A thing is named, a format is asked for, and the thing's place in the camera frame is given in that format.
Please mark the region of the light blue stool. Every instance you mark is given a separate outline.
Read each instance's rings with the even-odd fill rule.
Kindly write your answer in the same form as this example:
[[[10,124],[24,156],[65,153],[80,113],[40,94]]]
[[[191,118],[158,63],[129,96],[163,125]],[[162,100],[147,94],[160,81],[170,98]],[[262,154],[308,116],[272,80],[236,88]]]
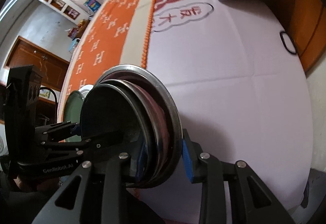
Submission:
[[[74,52],[74,49],[76,49],[76,47],[78,46],[79,42],[80,42],[80,38],[75,38],[72,41],[70,47],[68,48],[68,52],[72,54]]]

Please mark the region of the white plate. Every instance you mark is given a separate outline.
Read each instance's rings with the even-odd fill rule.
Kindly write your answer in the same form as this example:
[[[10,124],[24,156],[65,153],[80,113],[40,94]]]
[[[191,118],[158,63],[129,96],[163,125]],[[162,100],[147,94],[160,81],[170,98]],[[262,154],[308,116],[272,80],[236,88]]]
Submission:
[[[93,88],[93,85],[84,85],[82,86],[78,91],[81,94],[82,100],[85,100],[85,97],[90,92],[90,90]]]

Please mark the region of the small steel bowl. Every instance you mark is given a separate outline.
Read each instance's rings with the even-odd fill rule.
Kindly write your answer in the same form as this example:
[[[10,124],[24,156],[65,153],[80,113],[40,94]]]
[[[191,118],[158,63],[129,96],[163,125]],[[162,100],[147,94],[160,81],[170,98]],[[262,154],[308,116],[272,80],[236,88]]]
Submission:
[[[131,156],[130,177],[141,180],[148,162],[145,127],[131,96],[117,87],[95,86],[80,113],[83,139],[94,139],[106,156],[126,152]]]

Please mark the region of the blue framed picture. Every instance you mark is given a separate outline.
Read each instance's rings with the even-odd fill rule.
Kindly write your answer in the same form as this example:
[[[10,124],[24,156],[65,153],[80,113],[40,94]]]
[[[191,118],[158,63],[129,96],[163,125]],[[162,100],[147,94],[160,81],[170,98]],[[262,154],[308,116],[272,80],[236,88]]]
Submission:
[[[97,0],[86,0],[84,5],[93,13],[96,13],[101,7],[101,4]]]

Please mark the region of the white printed tablecloth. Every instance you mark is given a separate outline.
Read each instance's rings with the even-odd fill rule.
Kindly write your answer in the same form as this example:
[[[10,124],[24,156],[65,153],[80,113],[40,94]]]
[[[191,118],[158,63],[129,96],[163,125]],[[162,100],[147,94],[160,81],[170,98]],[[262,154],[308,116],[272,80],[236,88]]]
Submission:
[[[246,161],[287,210],[303,200],[313,150],[298,56],[263,0],[155,0],[147,69],[204,151]]]

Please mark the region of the orange wooden sliding door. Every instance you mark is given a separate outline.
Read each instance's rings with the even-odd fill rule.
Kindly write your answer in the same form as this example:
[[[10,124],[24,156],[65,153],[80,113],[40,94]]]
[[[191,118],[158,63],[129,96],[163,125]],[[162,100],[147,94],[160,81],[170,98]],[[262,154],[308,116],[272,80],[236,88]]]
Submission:
[[[325,0],[265,0],[293,40],[305,73],[325,53]]]

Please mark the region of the brown wooden door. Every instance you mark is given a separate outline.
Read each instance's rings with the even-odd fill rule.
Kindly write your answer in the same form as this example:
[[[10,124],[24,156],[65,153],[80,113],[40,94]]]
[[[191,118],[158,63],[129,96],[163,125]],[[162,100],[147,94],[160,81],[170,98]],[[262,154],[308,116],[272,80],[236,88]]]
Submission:
[[[4,63],[5,68],[34,65],[43,74],[42,84],[61,91],[69,62],[18,36]]]

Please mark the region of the green plate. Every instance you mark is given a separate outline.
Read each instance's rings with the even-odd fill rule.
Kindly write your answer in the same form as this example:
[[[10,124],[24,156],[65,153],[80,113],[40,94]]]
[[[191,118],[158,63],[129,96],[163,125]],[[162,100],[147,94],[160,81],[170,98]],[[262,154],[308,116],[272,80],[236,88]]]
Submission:
[[[73,91],[68,96],[64,107],[64,121],[80,122],[80,112],[84,97],[79,91]]]

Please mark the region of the orange H-pattern table runner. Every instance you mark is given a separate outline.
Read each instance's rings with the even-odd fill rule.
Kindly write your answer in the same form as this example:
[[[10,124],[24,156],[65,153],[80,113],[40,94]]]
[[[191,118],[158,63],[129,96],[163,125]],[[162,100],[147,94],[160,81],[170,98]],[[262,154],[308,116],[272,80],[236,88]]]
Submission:
[[[60,93],[57,120],[72,91],[93,85],[111,67],[146,68],[155,0],[106,0],[86,28],[72,58]]]

